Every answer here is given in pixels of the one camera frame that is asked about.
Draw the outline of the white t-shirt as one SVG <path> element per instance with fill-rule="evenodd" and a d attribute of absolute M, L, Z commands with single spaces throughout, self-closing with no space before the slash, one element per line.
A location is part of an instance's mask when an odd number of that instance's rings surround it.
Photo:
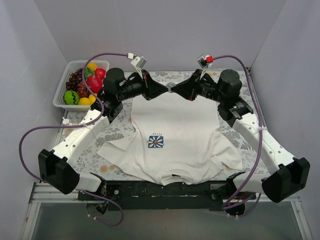
<path fill-rule="evenodd" d="M 242 157 L 219 132 L 216 102 L 188 101 L 176 93 L 152 100 L 134 97 L 134 134 L 105 142 L 98 155 L 124 173 L 168 185 L 212 180 L 224 167 L 242 170 Z"/>

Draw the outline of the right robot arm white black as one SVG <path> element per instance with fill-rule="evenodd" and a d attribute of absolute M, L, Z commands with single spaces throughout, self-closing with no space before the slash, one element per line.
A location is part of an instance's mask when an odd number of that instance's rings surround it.
<path fill-rule="evenodd" d="M 201 70 L 196 70 L 190 78 L 171 88 L 186 100 L 194 101 L 197 96 L 218 102 L 220 117 L 237 131 L 262 160 L 268 175 L 239 172 L 226 180 L 225 189 L 232 199 L 240 192 L 266 195 L 272 202 L 279 203 L 305 188 L 310 163 L 304 157 L 297 158 L 284 149 L 280 143 L 260 125 L 257 114 L 241 97 L 242 82 L 239 74 L 223 70 L 218 82 Z"/>

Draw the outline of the small round brooch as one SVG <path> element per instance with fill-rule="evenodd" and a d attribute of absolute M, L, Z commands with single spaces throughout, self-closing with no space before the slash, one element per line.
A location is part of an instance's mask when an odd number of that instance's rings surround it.
<path fill-rule="evenodd" d="M 172 89 L 173 89 L 173 87 L 175 87 L 175 86 L 176 86 L 175 83 L 173 83 L 173 82 L 168 82 L 165 87 L 167 88 L 167 90 L 168 90 L 169 93 L 173 93 Z"/>

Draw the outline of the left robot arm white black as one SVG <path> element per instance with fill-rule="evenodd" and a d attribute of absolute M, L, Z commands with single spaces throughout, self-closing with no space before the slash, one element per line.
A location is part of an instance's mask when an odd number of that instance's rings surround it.
<path fill-rule="evenodd" d="M 120 68 L 111 68 L 103 87 L 84 119 L 52 150 L 43 149 L 38 155 L 39 172 L 43 181 L 67 195 L 74 190 L 95 193 L 102 187 L 103 178 L 93 173 L 78 173 L 75 164 L 81 153 L 108 127 L 123 109 L 122 102 L 136 96 L 152 100 L 168 89 L 153 80 L 148 71 L 134 72 L 125 78 Z"/>

